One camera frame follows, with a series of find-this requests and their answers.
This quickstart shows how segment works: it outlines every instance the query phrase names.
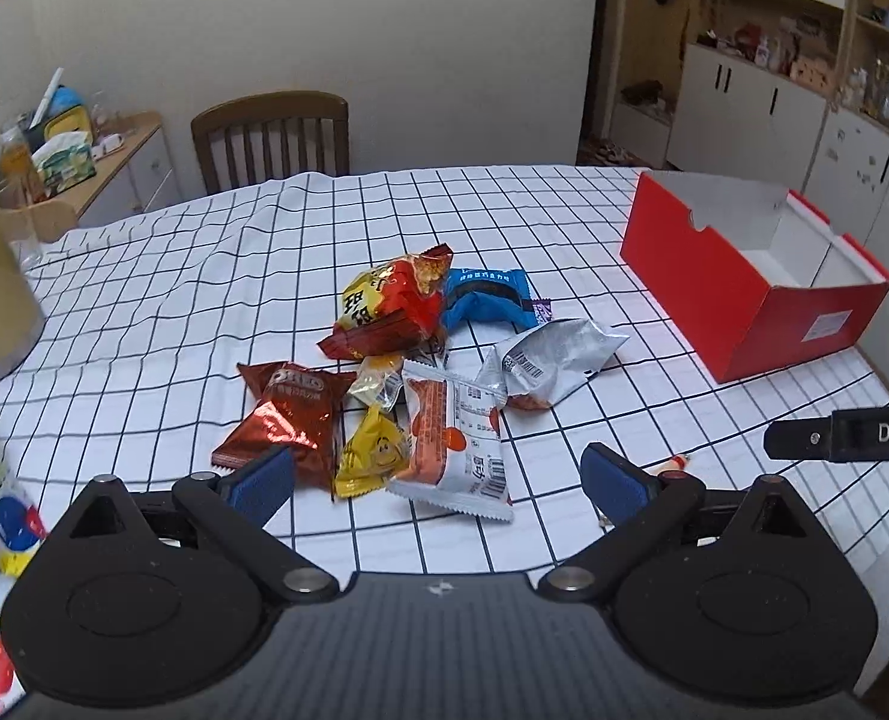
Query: clear plastic cup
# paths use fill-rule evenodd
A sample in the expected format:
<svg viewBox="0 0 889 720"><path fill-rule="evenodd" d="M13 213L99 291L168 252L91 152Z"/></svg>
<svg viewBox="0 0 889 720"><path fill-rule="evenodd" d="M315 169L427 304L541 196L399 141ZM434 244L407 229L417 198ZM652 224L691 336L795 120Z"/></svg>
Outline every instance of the clear plastic cup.
<svg viewBox="0 0 889 720"><path fill-rule="evenodd" d="M0 182L0 228L22 271L41 261L41 243L34 230L28 198L20 182L13 178Z"/></svg>

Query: red box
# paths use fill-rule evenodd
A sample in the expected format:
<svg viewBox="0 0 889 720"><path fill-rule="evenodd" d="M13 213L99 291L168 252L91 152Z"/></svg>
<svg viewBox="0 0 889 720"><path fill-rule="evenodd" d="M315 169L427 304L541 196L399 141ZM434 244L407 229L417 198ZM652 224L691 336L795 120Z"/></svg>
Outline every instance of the red box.
<svg viewBox="0 0 889 720"><path fill-rule="evenodd" d="M853 346L889 272L777 184L641 175L621 256L719 383Z"/></svg>

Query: plastic bottle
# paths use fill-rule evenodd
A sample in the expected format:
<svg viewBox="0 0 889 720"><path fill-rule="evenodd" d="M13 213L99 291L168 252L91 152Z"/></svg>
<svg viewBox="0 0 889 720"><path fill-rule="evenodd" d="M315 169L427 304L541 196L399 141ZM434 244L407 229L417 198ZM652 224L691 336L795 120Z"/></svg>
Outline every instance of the plastic bottle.
<svg viewBox="0 0 889 720"><path fill-rule="evenodd" d="M47 199L44 182L30 156L30 146L17 124L4 127L0 135L1 170L8 178L20 182L28 205Z"/></svg>

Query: white stick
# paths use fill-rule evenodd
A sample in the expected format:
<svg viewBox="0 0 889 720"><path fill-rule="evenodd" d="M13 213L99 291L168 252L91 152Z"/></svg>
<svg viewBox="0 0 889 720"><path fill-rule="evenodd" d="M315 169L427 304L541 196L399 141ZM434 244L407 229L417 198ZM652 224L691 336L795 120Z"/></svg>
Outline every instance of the white stick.
<svg viewBox="0 0 889 720"><path fill-rule="evenodd" d="M61 76L63 76L63 74L64 68L58 68L54 71L54 75L50 78L50 83L47 84L47 90L41 98L41 104L37 106L34 118L30 122L31 129L37 127L37 125L41 123L41 119L44 119L44 114L47 113L47 108L50 108L50 101L54 97L54 92L57 91L57 87L61 82Z"/></svg>

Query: checkered tablecloth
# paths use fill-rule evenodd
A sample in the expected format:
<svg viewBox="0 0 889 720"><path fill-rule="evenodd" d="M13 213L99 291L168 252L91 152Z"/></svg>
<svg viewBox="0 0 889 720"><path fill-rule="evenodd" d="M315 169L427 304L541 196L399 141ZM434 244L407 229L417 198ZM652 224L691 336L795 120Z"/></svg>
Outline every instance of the checkered tablecloth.
<svg viewBox="0 0 889 720"><path fill-rule="evenodd" d="M332 503L298 490L270 533L342 583L356 569L527 570L534 579L601 535L577 475L585 445L599 440L645 467L687 452L711 488L783 473L864 570L889 543L889 464L775 463L762 435L782 416L887 404L886 389L856 350L716 385L621 259L638 172L307 173L68 233L30 274L47 327L0 382L6 456L49 524L95 474L162 490L209 469L212 449L253 406L237 362L351 370L316 346L337 295L372 264L447 242L455 266L526 269L556 316L593 317L630 341L551 412L504 411L513 523L384 491ZM449 367L476 373L486 346L513 332L465 324ZM346 407L342 440L363 414Z"/></svg>

